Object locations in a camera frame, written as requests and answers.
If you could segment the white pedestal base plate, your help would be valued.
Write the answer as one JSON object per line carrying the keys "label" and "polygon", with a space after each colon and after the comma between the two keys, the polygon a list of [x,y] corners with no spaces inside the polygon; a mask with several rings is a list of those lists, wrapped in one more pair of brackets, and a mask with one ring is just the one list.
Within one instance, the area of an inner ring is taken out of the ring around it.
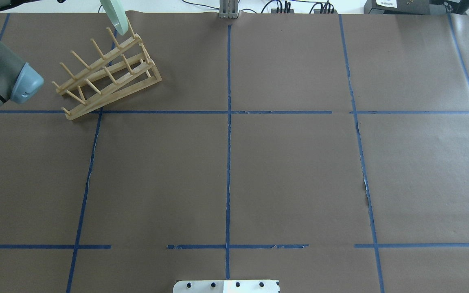
{"label": "white pedestal base plate", "polygon": [[181,280],[173,293],[279,293],[278,280]]}

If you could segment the black equipment box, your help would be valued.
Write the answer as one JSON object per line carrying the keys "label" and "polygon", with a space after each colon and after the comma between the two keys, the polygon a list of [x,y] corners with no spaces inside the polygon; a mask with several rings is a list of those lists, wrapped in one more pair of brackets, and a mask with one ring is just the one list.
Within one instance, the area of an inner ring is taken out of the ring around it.
{"label": "black equipment box", "polygon": [[444,15],[464,14],[469,0],[367,0],[364,14],[378,15]]}

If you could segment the black usb hub right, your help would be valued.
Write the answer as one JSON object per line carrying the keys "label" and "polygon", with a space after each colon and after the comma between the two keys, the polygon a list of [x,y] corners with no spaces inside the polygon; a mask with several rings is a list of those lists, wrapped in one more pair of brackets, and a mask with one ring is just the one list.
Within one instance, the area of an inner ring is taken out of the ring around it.
{"label": "black usb hub right", "polygon": [[310,12],[314,14],[337,14],[334,5],[329,1],[314,4]]}

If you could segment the black usb hub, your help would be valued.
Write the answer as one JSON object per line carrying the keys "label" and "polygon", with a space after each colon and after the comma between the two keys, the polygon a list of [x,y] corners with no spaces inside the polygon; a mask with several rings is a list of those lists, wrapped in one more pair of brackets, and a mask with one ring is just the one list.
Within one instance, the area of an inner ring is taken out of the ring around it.
{"label": "black usb hub", "polygon": [[329,1],[314,4],[310,12],[314,14],[337,14],[334,5]]}
{"label": "black usb hub", "polygon": [[275,8],[270,8],[270,13],[272,14],[292,14],[294,10],[292,9],[292,2],[285,0],[274,0],[273,2],[276,3]]}

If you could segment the brown paper table cover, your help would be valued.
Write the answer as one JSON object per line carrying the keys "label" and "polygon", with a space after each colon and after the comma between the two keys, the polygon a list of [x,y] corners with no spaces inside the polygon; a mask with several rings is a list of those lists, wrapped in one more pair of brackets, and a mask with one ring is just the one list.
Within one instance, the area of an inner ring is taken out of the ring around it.
{"label": "brown paper table cover", "polygon": [[71,122],[108,19],[0,15],[0,293],[469,293],[469,15],[128,16],[162,81]]}

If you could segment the light green ceramic plate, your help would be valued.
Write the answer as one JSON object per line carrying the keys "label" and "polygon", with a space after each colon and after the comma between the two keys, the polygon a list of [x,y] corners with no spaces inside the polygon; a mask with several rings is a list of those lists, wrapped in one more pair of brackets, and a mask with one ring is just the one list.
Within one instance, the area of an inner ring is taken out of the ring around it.
{"label": "light green ceramic plate", "polygon": [[119,35],[129,32],[130,22],[121,0],[100,0],[100,4]]}

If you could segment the black usb hub left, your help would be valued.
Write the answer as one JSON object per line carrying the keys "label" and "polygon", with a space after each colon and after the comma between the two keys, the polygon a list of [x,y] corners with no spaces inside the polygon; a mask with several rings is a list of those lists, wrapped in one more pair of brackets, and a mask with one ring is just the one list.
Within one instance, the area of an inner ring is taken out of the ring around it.
{"label": "black usb hub left", "polygon": [[285,0],[274,0],[273,2],[276,3],[275,8],[270,8],[270,13],[272,14],[292,14],[294,10],[292,9],[292,2]]}

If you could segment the wooden dish rack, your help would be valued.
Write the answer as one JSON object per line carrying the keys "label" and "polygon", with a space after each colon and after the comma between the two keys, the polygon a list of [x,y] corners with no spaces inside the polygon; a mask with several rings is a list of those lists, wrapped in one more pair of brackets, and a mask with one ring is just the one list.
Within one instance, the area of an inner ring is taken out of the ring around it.
{"label": "wooden dish rack", "polygon": [[99,55],[99,59],[91,64],[71,51],[72,56],[83,65],[79,73],[73,73],[63,62],[59,64],[69,79],[61,85],[52,81],[55,91],[60,96],[68,96],[78,102],[72,109],[61,108],[66,119],[75,120],[162,81],[142,38],[134,32],[130,22],[128,25],[129,37],[122,42],[107,28],[115,45],[107,53],[91,39]]}

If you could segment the grey aluminium frame post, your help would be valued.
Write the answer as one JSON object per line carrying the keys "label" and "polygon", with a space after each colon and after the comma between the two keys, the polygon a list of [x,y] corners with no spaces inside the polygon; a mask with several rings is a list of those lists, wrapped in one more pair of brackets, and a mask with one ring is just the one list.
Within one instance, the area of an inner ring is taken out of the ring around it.
{"label": "grey aluminium frame post", "polygon": [[240,14],[239,0],[220,0],[219,1],[219,18],[220,19],[237,19]]}

